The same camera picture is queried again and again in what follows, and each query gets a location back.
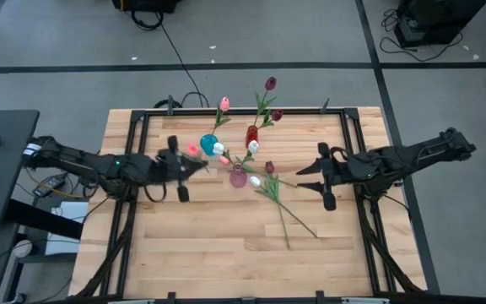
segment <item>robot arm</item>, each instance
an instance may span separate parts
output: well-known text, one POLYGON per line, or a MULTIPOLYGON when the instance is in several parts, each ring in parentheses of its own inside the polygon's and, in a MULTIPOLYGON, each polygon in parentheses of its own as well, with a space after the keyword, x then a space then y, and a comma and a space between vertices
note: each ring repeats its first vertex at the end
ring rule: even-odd
POLYGON ((350 156, 346 156, 342 148, 329 149, 326 143, 319 143, 318 152, 321 158, 297 172, 297 175, 321 171, 324 182, 301 183, 298 186, 319 192, 324 198, 324 207, 333 211, 337 205, 332 195, 332 186, 361 184, 364 186, 365 196, 380 198, 395 181, 440 161, 467 160, 475 149, 454 128, 419 144, 382 147, 350 156), (334 154, 337 152, 341 153, 345 162, 335 158, 334 154))
POLYGON ((146 187, 178 182, 179 199, 189 201, 185 181, 208 165, 205 160, 192 160, 179 153, 177 138, 168 138, 168 149, 162 149, 155 160, 147 155, 94 155, 59 144, 51 136, 33 138, 24 153, 26 167, 56 167, 97 183, 106 194, 126 199, 129 187, 146 187))

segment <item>white tulip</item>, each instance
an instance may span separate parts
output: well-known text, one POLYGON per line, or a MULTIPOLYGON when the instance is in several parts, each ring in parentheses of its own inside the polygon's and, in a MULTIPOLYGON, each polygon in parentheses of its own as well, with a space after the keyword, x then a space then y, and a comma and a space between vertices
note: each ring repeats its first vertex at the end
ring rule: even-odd
POLYGON ((253 140, 249 143, 248 149, 249 151, 251 151, 251 153, 255 154, 256 152, 258 152, 258 148, 260 148, 260 145, 256 140, 253 140))
POLYGON ((213 145, 213 153, 215 155, 222 155, 224 153, 224 145, 221 143, 216 143, 213 145))
POLYGON ((260 178, 258 178, 256 176, 251 176, 251 178, 249 180, 251 181, 251 185, 253 187, 260 187, 260 185, 262 184, 262 182, 260 181, 260 178))

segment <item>wooden tabletop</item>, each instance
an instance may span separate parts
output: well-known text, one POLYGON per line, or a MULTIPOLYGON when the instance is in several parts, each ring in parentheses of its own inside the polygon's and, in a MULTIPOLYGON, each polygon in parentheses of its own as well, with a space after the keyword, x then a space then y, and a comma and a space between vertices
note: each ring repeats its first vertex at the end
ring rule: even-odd
MULTIPOLYGON (((101 154, 123 154, 132 110, 112 110, 101 154)), ((378 107, 360 107, 360 121, 367 149, 389 145, 378 107)), ((232 116, 215 135, 232 157, 246 152, 245 133, 254 117, 232 116)), ((177 135, 181 149, 198 144, 211 132, 214 117, 152 117, 146 154, 154 157, 177 135)), ((140 126, 134 139, 138 146, 140 126)), ((285 115, 276 126, 259 133, 260 151, 254 162, 263 170, 273 161, 279 177, 287 182, 317 182, 319 174, 296 176, 317 156, 316 145, 344 147, 340 119, 325 115, 285 115)), ((191 203, 178 202, 176 185, 168 186, 163 204, 138 199, 125 298, 178 298, 370 296, 370 281, 352 186, 334 187, 337 210, 324 210, 318 193, 280 185, 280 199, 318 236, 314 238, 294 218, 283 212, 291 250, 286 247, 278 206, 255 193, 250 185, 234 189, 230 167, 212 160, 209 172, 199 171, 187 183, 191 203)), ((160 198, 160 187, 150 187, 160 198)), ((400 188, 389 195, 403 202, 400 188)), ((89 209, 103 198, 99 191, 89 209)), ((383 198, 381 216, 391 255, 414 284, 424 289, 424 277, 407 211, 383 198)), ((70 295, 81 290, 105 258, 114 203, 98 208, 87 220, 73 273, 70 295)), ((381 289, 386 287, 383 268, 375 252, 381 289)), ((114 263, 111 291, 115 291, 119 263, 114 263)))

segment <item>white object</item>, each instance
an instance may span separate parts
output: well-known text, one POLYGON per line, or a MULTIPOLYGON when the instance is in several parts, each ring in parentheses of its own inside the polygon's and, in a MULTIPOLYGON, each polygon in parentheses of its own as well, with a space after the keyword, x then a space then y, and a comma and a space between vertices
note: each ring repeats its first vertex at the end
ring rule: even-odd
POLYGON ((40 150, 42 147, 40 147, 38 144, 28 144, 25 147, 24 153, 25 155, 33 155, 36 151, 40 150))
POLYGON ((33 244, 29 240, 22 240, 14 246, 13 255, 16 258, 24 258, 30 255, 31 250, 33 250, 33 244))
MULTIPOLYGON (((88 202, 61 202, 60 209, 62 217, 72 219, 78 223, 84 222, 84 216, 88 213, 88 202)), ((56 209, 52 209, 53 214, 57 214, 56 209)), ((46 243, 45 255, 61 253, 78 253, 80 242, 66 236, 51 235, 46 243)))
POLYGON ((256 176, 251 176, 249 181, 251 181, 251 185, 253 187, 260 187, 260 185, 262 184, 262 181, 260 181, 260 178, 258 178, 256 176))
POLYGON ((258 149, 260 148, 260 145, 256 140, 253 140, 249 143, 249 146, 247 147, 251 153, 255 154, 258 152, 258 149))
POLYGON ((215 155, 222 155, 224 153, 224 145, 221 143, 216 143, 213 145, 213 153, 215 155))

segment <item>glass vase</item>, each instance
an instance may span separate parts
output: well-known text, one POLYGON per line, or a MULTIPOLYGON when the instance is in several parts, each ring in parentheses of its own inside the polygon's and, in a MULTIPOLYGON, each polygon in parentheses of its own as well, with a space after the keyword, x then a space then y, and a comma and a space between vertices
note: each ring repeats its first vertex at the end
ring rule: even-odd
POLYGON ((258 128, 257 126, 250 126, 246 129, 245 148, 249 148, 249 143, 253 140, 258 141, 258 128))
POLYGON ((234 170, 229 173, 229 183, 236 188, 246 185, 246 172, 241 167, 241 164, 234 165, 234 170))
POLYGON ((203 153, 205 153, 207 156, 214 156, 215 153, 213 153, 213 146, 218 142, 219 140, 213 134, 203 135, 202 139, 200 139, 200 146, 202 147, 203 153))

